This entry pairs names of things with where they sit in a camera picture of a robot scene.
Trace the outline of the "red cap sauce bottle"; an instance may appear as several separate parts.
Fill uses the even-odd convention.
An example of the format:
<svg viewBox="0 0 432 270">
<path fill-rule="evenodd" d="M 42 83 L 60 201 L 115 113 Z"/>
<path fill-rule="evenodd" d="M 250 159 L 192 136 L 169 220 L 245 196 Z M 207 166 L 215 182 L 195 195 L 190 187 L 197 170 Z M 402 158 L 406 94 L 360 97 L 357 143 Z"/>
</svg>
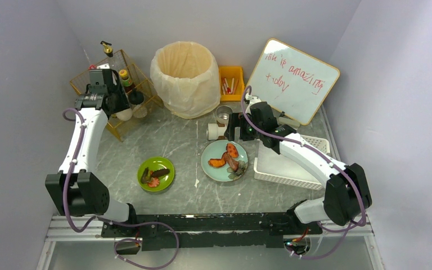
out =
<svg viewBox="0 0 432 270">
<path fill-rule="evenodd" d="M 131 91 L 133 91 L 136 87 L 130 76 L 130 73 L 127 69 L 122 69 L 118 72 L 118 74 L 120 76 L 120 81 L 125 90 L 125 93 L 130 94 Z"/>
</svg>

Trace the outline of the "white mug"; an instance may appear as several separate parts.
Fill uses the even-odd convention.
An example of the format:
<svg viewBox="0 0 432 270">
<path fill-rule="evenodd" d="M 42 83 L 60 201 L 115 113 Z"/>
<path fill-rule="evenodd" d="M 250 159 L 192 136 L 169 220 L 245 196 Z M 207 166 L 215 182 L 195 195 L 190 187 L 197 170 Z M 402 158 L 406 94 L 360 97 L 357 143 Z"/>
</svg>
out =
<svg viewBox="0 0 432 270">
<path fill-rule="evenodd" d="M 209 141 L 223 140 L 225 138 L 224 133 L 227 126 L 220 123 L 208 124 L 206 135 Z"/>
</svg>

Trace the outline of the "clear oil dispenser bottle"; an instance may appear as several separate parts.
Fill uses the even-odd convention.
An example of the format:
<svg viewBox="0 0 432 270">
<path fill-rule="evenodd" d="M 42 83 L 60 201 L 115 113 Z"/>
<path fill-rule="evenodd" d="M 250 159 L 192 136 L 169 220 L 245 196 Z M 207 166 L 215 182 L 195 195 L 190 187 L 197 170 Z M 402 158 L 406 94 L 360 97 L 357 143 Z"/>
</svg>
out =
<svg viewBox="0 0 432 270">
<path fill-rule="evenodd" d="M 119 59 L 117 54 L 114 52 L 113 45 L 109 42 L 101 41 L 100 45 L 103 46 L 103 52 L 106 55 L 106 63 L 113 70 L 119 70 Z"/>
</svg>

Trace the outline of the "black lid shaker jar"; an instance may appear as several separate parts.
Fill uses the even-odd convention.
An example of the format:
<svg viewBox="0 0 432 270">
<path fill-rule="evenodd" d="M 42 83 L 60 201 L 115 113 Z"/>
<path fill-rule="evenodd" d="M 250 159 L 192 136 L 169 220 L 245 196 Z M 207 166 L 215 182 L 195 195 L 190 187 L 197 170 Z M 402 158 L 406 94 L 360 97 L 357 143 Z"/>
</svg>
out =
<svg viewBox="0 0 432 270">
<path fill-rule="evenodd" d="M 144 105 L 145 96 L 141 91 L 132 90 L 128 99 L 132 107 L 132 114 L 135 118 L 144 118 L 147 115 L 147 108 Z"/>
</svg>

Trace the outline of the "cream lid shaker jar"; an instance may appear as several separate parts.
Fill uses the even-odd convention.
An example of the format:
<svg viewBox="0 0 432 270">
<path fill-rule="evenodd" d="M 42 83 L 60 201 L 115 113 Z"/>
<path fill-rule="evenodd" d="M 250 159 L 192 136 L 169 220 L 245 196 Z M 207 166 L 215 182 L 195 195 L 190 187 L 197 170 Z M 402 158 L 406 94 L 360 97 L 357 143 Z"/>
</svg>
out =
<svg viewBox="0 0 432 270">
<path fill-rule="evenodd" d="M 132 118 L 132 116 L 133 116 L 133 111 L 132 111 L 131 108 L 129 108 L 129 109 L 125 109 L 125 110 L 122 110 L 122 111 L 120 111 L 120 112 L 117 112 L 117 113 L 115 114 L 115 116 L 116 116 L 119 120 L 126 122 L 126 121 L 129 121 L 129 120 Z"/>
</svg>

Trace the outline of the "white plastic basket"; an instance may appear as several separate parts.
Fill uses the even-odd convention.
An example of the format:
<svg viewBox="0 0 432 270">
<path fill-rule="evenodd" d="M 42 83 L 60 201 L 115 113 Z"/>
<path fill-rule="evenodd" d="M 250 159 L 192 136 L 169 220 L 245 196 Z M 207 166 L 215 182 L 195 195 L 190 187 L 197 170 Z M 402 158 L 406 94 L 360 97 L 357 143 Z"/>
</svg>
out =
<svg viewBox="0 0 432 270">
<path fill-rule="evenodd" d="M 320 190 L 322 184 L 298 163 L 276 154 L 272 149 L 259 141 L 258 152 L 254 159 L 254 177 L 258 180 Z"/>
</svg>

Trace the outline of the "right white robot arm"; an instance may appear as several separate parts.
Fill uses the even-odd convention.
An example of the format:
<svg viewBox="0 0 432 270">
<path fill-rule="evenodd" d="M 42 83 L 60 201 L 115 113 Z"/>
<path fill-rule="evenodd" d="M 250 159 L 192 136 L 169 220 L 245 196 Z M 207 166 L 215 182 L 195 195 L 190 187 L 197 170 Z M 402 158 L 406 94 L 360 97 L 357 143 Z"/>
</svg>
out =
<svg viewBox="0 0 432 270">
<path fill-rule="evenodd" d="M 262 141 L 266 148 L 300 165 L 325 190 L 322 198 L 297 203 L 292 216 L 298 223 L 332 221 L 339 226 L 366 225 L 366 210 L 372 199 L 365 171 L 359 164 L 346 165 L 315 148 L 296 129 L 279 124 L 266 102 L 252 103 L 247 109 L 229 115 L 225 137 L 233 141 L 235 128 L 239 127 L 242 140 Z"/>
</svg>

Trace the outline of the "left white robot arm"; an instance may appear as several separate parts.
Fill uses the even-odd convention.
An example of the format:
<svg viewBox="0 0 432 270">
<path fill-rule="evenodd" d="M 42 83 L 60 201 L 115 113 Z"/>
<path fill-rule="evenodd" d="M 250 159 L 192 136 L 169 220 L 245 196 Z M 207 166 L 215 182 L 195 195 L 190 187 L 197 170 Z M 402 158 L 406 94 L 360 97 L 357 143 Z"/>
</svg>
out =
<svg viewBox="0 0 432 270">
<path fill-rule="evenodd" d="M 45 187 L 58 212 L 75 232 L 73 217 L 89 215 L 110 224 L 130 226 L 136 222 L 135 209 L 129 203 L 113 199 L 108 188 L 96 177 L 96 157 L 103 131 L 110 116 L 129 108 L 129 101 L 116 70 L 99 67 L 89 71 L 90 83 L 64 110 L 74 114 L 73 136 L 57 173 L 46 176 Z"/>
</svg>

